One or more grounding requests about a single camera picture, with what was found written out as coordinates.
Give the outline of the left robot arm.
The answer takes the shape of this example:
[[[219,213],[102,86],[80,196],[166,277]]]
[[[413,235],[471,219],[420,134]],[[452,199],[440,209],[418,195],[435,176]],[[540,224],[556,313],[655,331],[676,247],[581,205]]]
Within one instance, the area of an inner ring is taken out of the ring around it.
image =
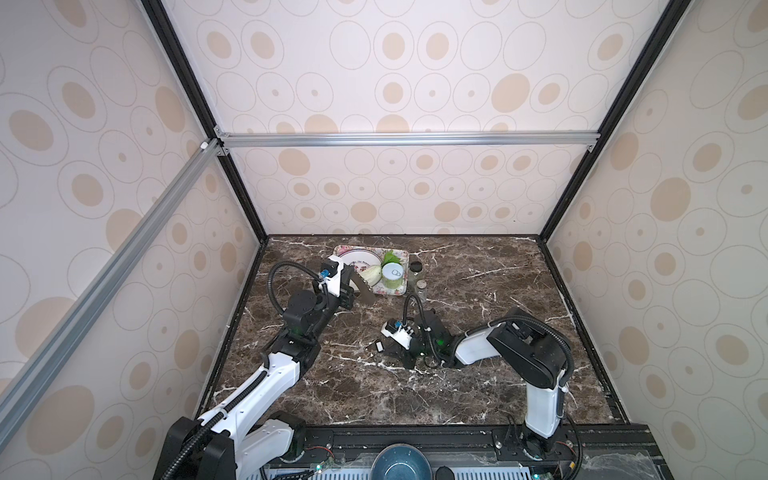
[[[285,268],[307,274],[312,287],[292,294],[282,305],[273,282]],[[337,311],[352,309],[356,294],[369,287],[353,265],[336,255],[324,260],[319,271],[279,261],[269,271],[266,286],[282,327],[267,344],[259,367],[221,403],[171,426],[154,478],[256,479],[272,460],[302,456],[303,420],[284,413],[262,417],[313,366],[322,332]]]

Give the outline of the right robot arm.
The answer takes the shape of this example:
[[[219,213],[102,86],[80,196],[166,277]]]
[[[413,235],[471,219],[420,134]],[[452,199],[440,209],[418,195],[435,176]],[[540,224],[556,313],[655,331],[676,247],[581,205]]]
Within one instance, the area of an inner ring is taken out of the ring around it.
[[[515,308],[473,330],[452,334],[435,310],[392,319],[381,328],[376,350],[413,369],[421,359],[432,367],[459,369],[502,358],[526,383],[525,428],[536,440],[552,438],[564,417],[564,397],[575,370],[569,340],[558,330]]]

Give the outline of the pale green cabbage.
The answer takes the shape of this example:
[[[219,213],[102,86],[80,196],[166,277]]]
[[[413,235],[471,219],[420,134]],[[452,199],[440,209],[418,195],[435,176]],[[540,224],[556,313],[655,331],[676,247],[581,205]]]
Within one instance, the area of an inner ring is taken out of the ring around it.
[[[373,288],[381,281],[382,267],[380,265],[369,266],[362,270],[359,275],[369,287]]]

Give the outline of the white plate with red text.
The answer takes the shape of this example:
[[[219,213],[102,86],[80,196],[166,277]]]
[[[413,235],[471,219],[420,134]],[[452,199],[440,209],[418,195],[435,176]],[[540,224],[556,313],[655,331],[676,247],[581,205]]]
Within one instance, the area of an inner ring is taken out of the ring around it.
[[[368,249],[351,249],[338,256],[345,264],[352,265],[358,273],[362,273],[370,267],[381,265],[381,258]]]

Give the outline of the floral rectangular tray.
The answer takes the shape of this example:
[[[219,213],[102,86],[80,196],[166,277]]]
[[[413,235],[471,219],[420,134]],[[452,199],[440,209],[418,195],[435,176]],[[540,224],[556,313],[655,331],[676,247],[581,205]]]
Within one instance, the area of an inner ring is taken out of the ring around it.
[[[384,248],[384,247],[364,247],[364,246],[353,246],[353,245],[338,245],[334,248],[333,254],[337,255],[339,253],[346,252],[351,249],[368,249],[373,251],[375,254],[377,254],[381,260],[384,256],[384,253],[389,250],[393,250],[394,253],[401,259],[402,266],[405,270],[404,280],[403,284],[397,289],[397,290],[390,290],[387,289],[382,280],[376,284],[373,288],[371,288],[372,292],[375,295],[388,295],[388,296],[402,296],[406,290],[407,290],[407,280],[409,276],[409,253],[405,250],[398,250],[398,249],[392,249],[392,248]]]

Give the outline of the small clear glass bottle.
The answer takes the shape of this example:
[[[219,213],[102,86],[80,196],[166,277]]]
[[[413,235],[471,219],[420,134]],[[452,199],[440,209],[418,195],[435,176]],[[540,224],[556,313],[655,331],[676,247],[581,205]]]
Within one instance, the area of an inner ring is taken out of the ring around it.
[[[423,279],[418,280],[415,284],[415,292],[418,298],[422,302],[426,302],[427,301],[427,282]]]

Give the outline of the green leafy vegetable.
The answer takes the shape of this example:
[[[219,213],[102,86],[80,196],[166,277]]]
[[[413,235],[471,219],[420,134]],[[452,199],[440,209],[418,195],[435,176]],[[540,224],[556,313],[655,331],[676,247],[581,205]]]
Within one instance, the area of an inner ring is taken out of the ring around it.
[[[384,253],[384,256],[382,258],[381,265],[387,265],[387,264],[398,264],[401,265],[402,261],[401,259],[394,253],[393,250],[386,251]]]

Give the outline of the dark lid spice jar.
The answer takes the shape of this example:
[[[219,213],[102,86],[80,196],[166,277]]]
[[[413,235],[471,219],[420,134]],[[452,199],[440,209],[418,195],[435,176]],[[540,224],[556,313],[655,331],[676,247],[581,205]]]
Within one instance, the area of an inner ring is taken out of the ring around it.
[[[414,260],[409,263],[408,282],[410,285],[416,285],[417,282],[423,278],[423,275],[424,267],[421,261]]]

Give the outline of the blue bowl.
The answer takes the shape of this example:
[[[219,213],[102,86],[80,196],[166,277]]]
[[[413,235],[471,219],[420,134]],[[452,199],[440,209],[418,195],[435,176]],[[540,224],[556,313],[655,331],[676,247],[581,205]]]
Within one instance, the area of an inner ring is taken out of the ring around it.
[[[374,459],[370,480],[431,480],[432,468],[426,456],[408,444],[393,444]]]

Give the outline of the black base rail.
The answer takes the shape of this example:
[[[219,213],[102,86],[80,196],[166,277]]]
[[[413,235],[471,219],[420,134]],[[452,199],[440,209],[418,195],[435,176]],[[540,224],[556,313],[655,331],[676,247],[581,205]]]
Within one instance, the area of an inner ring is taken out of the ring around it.
[[[512,424],[305,426],[269,420],[242,445],[230,433],[199,432],[181,419],[166,437],[156,479],[369,479],[376,459],[413,448],[434,479],[669,479],[650,429],[639,424],[565,424],[541,460],[527,455]]]

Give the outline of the horizontal aluminium rail back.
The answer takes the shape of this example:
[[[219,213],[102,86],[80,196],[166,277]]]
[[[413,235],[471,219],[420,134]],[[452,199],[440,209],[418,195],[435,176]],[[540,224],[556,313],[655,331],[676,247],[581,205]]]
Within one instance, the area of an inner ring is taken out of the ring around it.
[[[405,146],[519,146],[594,145],[597,131],[513,131],[513,132],[407,132],[407,133],[223,133],[220,142],[227,148],[321,148],[321,147],[405,147]]]

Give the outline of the black vertical frame post left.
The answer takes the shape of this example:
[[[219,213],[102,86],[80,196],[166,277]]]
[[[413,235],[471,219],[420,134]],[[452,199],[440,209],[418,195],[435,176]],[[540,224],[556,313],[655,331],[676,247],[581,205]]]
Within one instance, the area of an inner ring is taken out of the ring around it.
[[[159,39],[203,132],[208,139],[221,140],[222,137],[216,130],[218,124],[200,85],[198,75],[192,69],[192,65],[186,56],[184,47],[172,25],[165,6],[159,0],[141,0],[140,4]],[[269,235],[266,233],[258,217],[243,178],[231,154],[225,148],[222,148],[222,150],[224,153],[218,156],[219,164],[257,240],[264,244],[269,239]]]

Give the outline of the black vertical frame post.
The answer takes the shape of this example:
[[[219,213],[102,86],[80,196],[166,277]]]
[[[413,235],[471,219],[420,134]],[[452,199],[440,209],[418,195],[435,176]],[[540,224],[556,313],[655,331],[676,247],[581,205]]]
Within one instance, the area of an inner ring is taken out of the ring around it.
[[[165,6],[159,0],[141,0],[140,4],[159,39],[203,132],[208,139],[221,140],[222,137],[216,130],[218,124],[200,85],[198,75],[192,69],[192,65],[186,56],[184,47],[172,25]],[[264,244],[269,239],[269,235],[266,233],[258,217],[243,178],[231,154],[225,148],[222,148],[222,150],[224,153],[218,156],[219,164],[257,240]]]
[[[629,110],[630,105],[635,100],[639,90],[692,4],[693,1],[691,0],[672,0],[666,4],[659,20],[650,31],[648,39],[642,45],[642,49],[632,65],[626,80],[618,90],[618,94],[608,109],[606,117],[600,124],[598,129],[599,137],[596,143],[587,149],[578,163],[574,174],[545,223],[539,235],[539,239],[543,243],[547,243],[554,235],[555,230],[560,225],[567,210],[587,180],[594,164],[607,146],[608,141]]]

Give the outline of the aluminium rail left wall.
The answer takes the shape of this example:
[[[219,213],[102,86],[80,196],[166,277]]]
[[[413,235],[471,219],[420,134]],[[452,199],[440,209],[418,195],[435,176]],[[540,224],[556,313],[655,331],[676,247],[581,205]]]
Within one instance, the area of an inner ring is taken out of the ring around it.
[[[14,438],[221,146],[221,140],[211,138],[198,149],[3,394],[2,448]]]

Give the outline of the black vertical frame post right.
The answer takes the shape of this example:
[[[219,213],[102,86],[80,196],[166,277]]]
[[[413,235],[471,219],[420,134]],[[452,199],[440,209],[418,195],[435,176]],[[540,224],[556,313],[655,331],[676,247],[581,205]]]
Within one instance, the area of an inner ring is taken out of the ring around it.
[[[547,243],[554,235],[555,230],[560,225],[567,210],[587,180],[594,164],[607,146],[608,141],[629,110],[630,105],[635,100],[639,90],[692,4],[693,1],[691,0],[672,0],[666,4],[659,20],[650,31],[648,39],[642,45],[642,49],[632,65],[626,80],[618,90],[618,94],[608,109],[606,117],[600,124],[598,129],[599,137],[596,143],[587,149],[578,163],[574,174],[545,223],[539,235],[539,239],[543,243]]]

